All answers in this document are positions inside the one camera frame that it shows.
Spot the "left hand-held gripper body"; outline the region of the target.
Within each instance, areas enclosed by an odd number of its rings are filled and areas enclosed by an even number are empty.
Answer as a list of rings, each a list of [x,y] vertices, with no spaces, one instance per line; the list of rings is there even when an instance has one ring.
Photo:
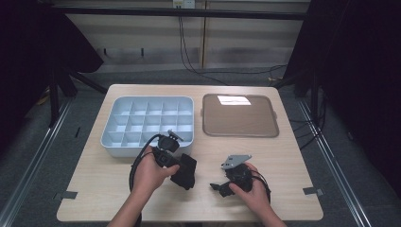
[[[153,148],[153,155],[158,166],[171,167],[181,163],[173,156],[180,147],[179,141],[182,141],[182,138],[173,130],[168,130],[167,135],[159,135],[158,145]]]

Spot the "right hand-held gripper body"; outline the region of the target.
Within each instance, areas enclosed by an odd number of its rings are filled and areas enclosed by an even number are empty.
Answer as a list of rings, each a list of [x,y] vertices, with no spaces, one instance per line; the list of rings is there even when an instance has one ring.
[[[245,164],[251,158],[251,155],[229,155],[221,165],[230,182],[245,192],[249,192],[253,187],[251,170]]]

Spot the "black sock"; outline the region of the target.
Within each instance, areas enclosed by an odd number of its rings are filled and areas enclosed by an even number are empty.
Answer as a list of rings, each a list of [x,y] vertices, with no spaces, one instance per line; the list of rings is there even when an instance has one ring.
[[[183,154],[180,158],[179,166],[179,170],[170,177],[170,180],[185,190],[193,188],[197,161],[191,156]]]

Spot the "light blue divided storage box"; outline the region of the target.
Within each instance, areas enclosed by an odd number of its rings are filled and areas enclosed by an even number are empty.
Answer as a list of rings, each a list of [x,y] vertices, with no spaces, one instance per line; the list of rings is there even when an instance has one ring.
[[[173,153],[189,155],[194,140],[194,101],[189,96],[121,96],[112,106],[101,145],[113,157],[136,157],[155,134],[180,137]]]

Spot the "person's right hand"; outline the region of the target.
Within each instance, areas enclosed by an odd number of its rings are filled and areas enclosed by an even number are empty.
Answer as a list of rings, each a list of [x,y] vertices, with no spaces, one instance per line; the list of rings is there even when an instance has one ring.
[[[252,212],[254,212],[260,219],[264,219],[271,210],[267,190],[265,185],[261,182],[261,178],[257,173],[257,168],[248,162],[246,162],[245,165],[253,175],[252,189],[249,192],[245,192],[234,183],[230,183],[229,187],[245,202]]]

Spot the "person's left hand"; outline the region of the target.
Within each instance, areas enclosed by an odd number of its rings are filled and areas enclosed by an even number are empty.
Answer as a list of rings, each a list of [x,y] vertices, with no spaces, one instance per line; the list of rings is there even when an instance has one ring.
[[[158,166],[152,153],[152,147],[147,147],[142,160],[136,168],[131,194],[140,199],[150,198],[164,180],[176,174],[179,168],[179,165],[171,167]]]

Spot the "brown square tray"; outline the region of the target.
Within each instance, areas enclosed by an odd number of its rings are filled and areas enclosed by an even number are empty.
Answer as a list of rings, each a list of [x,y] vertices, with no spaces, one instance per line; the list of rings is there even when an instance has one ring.
[[[202,129],[210,136],[273,138],[280,133],[266,96],[207,94],[201,111]]]

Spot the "grey tape strip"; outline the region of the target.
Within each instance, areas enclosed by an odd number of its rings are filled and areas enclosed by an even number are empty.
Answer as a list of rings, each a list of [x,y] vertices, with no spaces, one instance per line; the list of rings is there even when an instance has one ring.
[[[73,191],[63,191],[60,193],[56,193],[53,197],[54,200],[57,201],[62,201],[64,199],[68,199],[68,200],[74,200],[77,196],[77,192],[73,192]]]
[[[316,194],[318,197],[324,194],[321,188],[315,188],[315,187],[306,187],[303,189],[303,191],[306,195]]]

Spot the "black metal stand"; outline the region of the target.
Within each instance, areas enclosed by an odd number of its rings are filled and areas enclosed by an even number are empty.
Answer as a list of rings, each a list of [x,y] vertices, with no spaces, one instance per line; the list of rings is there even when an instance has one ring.
[[[310,97],[310,112],[311,119],[317,123],[319,120],[318,114],[318,99],[319,99],[319,80],[314,71],[300,70],[295,73],[285,73],[284,77],[272,85],[277,90],[293,85],[294,95],[296,97]]]
[[[101,94],[106,94],[108,89],[100,84],[86,78],[80,72],[77,72],[69,67],[53,67],[49,73],[49,96],[50,96],[50,123],[49,127],[53,128],[60,118],[59,111],[59,89],[67,97],[74,97],[78,93],[73,79],[95,89]]]

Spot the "dark curtain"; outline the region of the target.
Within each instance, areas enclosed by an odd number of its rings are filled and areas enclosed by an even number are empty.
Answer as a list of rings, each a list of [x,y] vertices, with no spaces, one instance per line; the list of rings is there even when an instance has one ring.
[[[286,79],[317,80],[401,199],[401,0],[310,0]]]
[[[0,0],[0,155],[49,86],[53,70],[95,72],[103,63],[63,13],[37,0]]]

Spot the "metal floor rail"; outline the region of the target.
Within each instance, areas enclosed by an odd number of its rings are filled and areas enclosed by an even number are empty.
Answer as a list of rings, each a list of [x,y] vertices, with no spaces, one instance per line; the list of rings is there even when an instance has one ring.
[[[342,194],[345,203],[348,206],[351,215],[353,216],[357,227],[373,227],[372,223],[360,203],[352,186],[349,184],[347,178],[345,177],[336,156],[334,155],[331,147],[326,141],[323,131],[312,121],[310,108],[304,100],[299,101],[299,107],[303,113],[303,116],[309,125],[309,128],[313,134],[314,140],[316,141],[324,160],[326,161],[333,178],[338,186],[340,193]]]
[[[29,188],[36,178],[39,168],[57,137],[65,117],[68,115],[73,101],[74,99],[69,97],[59,108],[59,118],[55,121],[52,127],[47,129],[44,139],[37,148],[35,155],[24,172],[24,175],[6,202],[4,209],[0,212],[0,227],[11,227],[26,198]]]

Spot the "black horizontal frame bar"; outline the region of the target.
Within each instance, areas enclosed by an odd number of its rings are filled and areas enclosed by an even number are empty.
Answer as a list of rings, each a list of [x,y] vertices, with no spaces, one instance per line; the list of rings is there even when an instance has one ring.
[[[306,13],[298,13],[298,12],[243,11],[243,10],[219,10],[219,9],[107,8],[107,7],[77,7],[77,6],[53,6],[52,9],[66,14],[171,16],[171,17],[266,19],[266,20],[293,20],[293,21],[304,21],[308,19],[308,15]]]

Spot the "white wall socket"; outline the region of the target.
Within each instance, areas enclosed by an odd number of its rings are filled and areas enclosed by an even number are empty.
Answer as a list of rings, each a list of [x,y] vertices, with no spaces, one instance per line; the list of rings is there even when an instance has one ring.
[[[195,0],[172,0],[174,9],[194,9],[196,7]]]

